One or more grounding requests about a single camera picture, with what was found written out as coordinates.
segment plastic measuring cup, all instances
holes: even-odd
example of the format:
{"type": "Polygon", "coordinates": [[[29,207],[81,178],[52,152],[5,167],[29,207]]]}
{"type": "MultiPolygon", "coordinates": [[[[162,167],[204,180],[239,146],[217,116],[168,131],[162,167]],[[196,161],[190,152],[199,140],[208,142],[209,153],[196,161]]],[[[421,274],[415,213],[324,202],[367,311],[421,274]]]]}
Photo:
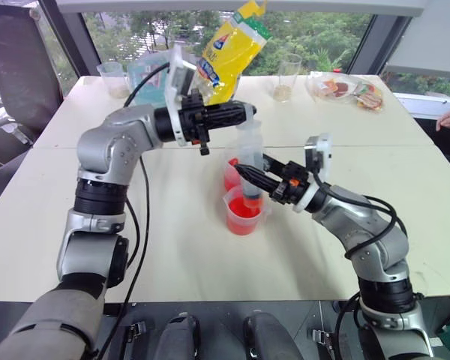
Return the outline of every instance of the plastic measuring cup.
{"type": "Polygon", "coordinates": [[[240,174],[234,167],[238,163],[239,159],[234,157],[228,160],[223,167],[223,186],[227,191],[240,185],[240,174]]]}
{"type": "Polygon", "coordinates": [[[97,70],[112,98],[126,98],[130,94],[122,64],[117,61],[104,62],[97,66],[97,70]]]}
{"type": "Polygon", "coordinates": [[[252,233],[268,211],[265,208],[248,208],[244,203],[242,186],[235,186],[223,197],[226,205],[226,225],[236,235],[252,233]]]}

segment window glass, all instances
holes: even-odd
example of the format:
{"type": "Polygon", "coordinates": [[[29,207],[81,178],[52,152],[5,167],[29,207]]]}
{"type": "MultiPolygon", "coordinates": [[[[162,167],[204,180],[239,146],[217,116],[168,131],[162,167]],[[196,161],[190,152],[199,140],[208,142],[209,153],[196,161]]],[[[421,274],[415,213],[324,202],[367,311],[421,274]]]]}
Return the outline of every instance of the window glass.
{"type": "Polygon", "coordinates": [[[446,77],[384,71],[381,78],[393,92],[450,97],[450,79],[446,77]]]}
{"type": "MultiPolygon", "coordinates": [[[[232,15],[210,10],[83,14],[101,61],[124,65],[143,54],[166,50],[175,42],[196,60],[216,29],[232,15]]],[[[303,58],[303,73],[345,71],[370,20],[369,14],[268,12],[263,22],[273,38],[244,74],[275,74],[280,54],[286,51],[303,58]]]]}
{"type": "Polygon", "coordinates": [[[34,8],[36,10],[37,16],[35,17],[35,19],[38,19],[38,28],[45,43],[50,61],[55,68],[58,81],[61,85],[61,90],[63,91],[64,95],[68,94],[78,78],[75,74],[74,69],[71,67],[70,62],[68,61],[65,52],[60,46],[59,41],[50,28],[50,24],[48,23],[47,18],[41,10],[38,1],[0,0],[0,5],[13,5],[24,8],[34,8]]]}

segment white wall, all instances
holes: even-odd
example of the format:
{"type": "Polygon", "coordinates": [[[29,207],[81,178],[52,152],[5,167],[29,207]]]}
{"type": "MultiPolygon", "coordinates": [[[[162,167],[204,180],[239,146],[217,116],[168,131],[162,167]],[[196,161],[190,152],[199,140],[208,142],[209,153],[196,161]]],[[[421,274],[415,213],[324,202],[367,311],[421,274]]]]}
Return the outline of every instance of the white wall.
{"type": "Polygon", "coordinates": [[[450,0],[430,0],[412,19],[386,69],[450,77],[450,0]]]}

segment table surface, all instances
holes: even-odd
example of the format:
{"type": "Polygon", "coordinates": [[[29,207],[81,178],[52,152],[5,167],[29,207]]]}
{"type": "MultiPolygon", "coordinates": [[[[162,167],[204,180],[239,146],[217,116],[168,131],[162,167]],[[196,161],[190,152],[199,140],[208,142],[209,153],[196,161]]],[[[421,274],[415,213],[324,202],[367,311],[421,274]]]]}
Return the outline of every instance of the table surface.
{"type": "MultiPolygon", "coordinates": [[[[257,107],[266,146],[303,146],[308,137],[330,132],[336,146],[422,146],[432,145],[407,110],[378,76],[363,76],[383,92],[382,112],[374,113],[345,103],[314,100],[299,76],[292,100],[278,103],[271,93],[274,76],[243,76],[235,99],[257,107]]],[[[124,99],[111,98],[100,77],[80,78],[36,142],[35,148],[69,149],[77,146],[84,131],[100,125],[124,99]]],[[[235,129],[210,132],[210,147],[228,146],[236,138],[235,129]]],[[[177,148],[176,143],[166,147],[177,148]]]]}
{"type": "MultiPolygon", "coordinates": [[[[307,213],[268,203],[272,213],[253,234],[225,225],[224,149],[145,154],[151,186],[150,244],[135,302],[345,299],[357,290],[340,242],[307,213]]],[[[270,148],[301,163],[300,148],[270,148]]],[[[330,182],[390,202],[409,232],[414,290],[450,295],[450,166],[432,145],[334,147],[330,182]]],[[[0,199],[0,300],[34,301],[57,284],[56,257],[73,205],[73,148],[34,148],[0,199]]],[[[144,227],[142,174],[129,197],[144,227]]],[[[127,221],[124,235],[134,238],[127,221]]],[[[134,265],[106,294],[120,302],[134,265]]]]}

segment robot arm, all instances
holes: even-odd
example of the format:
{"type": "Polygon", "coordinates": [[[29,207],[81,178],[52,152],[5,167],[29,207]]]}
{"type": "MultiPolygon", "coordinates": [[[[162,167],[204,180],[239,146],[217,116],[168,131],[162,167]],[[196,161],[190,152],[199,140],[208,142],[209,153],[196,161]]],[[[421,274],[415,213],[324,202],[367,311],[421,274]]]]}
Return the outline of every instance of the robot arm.
{"type": "Polygon", "coordinates": [[[351,204],[370,204],[364,196],[324,184],[327,191],[313,178],[309,179],[312,173],[323,176],[328,172],[331,155],[327,143],[324,135],[309,139],[304,148],[306,166],[292,161],[283,164],[264,155],[264,170],[280,181],[252,166],[237,164],[235,168],[244,179],[268,192],[274,201],[293,204],[296,212],[310,212],[316,222],[342,243],[358,277],[360,305],[367,321],[360,338],[369,359],[433,356],[422,310],[410,283],[405,234],[393,227],[380,240],[358,246],[380,234],[389,222],[372,208],[351,204]],[[343,202],[329,194],[352,201],[343,202]]]}
{"type": "Polygon", "coordinates": [[[0,360],[89,359],[96,349],[108,288],[125,276],[127,189],[143,152],[177,141],[200,144],[207,155],[209,130],[238,125],[253,106],[229,101],[204,106],[198,91],[187,95],[190,71],[171,61],[167,107],[126,107],[85,132],[73,208],[58,255],[59,285],[42,295],[0,344],[0,360]]]}

